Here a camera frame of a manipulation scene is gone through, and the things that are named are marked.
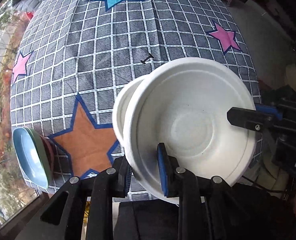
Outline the large white paper bowl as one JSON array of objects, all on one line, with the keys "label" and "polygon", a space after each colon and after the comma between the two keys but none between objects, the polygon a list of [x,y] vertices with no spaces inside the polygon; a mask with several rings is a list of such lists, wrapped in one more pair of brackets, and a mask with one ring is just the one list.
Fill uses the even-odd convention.
[{"label": "large white paper bowl", "polygon": [[184,57],[155,69],[136,88],[127,106],[123,147],[134,177],[164,200],[157,145],[196,176],[220,176],[234,185],[248,168],[256,134],[230,124],[232,107],[255,109],[241,79],[213,60]]}]

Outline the red plate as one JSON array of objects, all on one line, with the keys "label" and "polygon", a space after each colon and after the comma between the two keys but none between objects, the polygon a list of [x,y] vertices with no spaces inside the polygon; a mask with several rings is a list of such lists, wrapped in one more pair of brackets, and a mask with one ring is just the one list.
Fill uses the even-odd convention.
[{"label": "red plate", "polygon": [[53,172],[53,167],[54,167],[54,153],[53,153],[53,149],[51,144],[49,143],[49,141],[43,137],[43,136],[39,136],[43,142],[43,146],[45,149],[45,153],[49,162],[49,166],[50,166],[50,170],[51,172]]}]

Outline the small white paper bowl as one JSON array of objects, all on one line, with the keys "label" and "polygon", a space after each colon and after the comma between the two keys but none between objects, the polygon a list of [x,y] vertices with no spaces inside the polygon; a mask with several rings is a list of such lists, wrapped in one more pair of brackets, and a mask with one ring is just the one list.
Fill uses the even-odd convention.
[{"label": "small white paper bowl", "polygon": [[126,84],[115,99],[112,112],[112,124],[117,140],[122,147],[124,146],[123,129],[128,105],[138,86],[149,76],[149,74],[140,76]]}]

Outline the light blue plate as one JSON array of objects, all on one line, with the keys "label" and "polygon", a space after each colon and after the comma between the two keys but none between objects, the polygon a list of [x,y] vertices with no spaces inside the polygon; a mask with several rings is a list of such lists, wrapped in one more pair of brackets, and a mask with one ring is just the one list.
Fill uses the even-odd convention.
[{"label": "light blue plate", "polygon": [[47,189],[51,172],[45,150],[37,150],[37,143],[24,127],[13,131],[13,145],[19,166],[27,178],[37,186]]}]

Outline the green plate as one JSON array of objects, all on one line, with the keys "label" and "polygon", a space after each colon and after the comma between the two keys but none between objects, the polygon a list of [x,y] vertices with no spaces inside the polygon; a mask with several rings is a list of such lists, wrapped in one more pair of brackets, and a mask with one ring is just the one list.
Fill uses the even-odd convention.
[{"label": "green plate", "polygon": [[24,172],[33,183],[46,189],[52,180],[52,172],[43,142],[39,137],[40,135],[35,130],[28,127],[24,127],[24,129],[27,131],[34,145],[34,148],[28,150],[28,153],[25,154],[27,168],[24,168]]}]

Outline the grey checkered star tablecloth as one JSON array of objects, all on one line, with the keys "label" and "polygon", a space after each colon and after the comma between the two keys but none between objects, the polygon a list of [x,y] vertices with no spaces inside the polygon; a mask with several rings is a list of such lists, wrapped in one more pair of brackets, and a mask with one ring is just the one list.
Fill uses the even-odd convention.
[{"label": "grey checkered star tablecloth", "polygon": [[43,136],[68,131],[80,103],[94,125],[111,127],[122,88],[169,60],[224,64],[260,102],[249,50],[220,0],[42,0],[21,41],[25,74],[11,87],[11,125]]}]

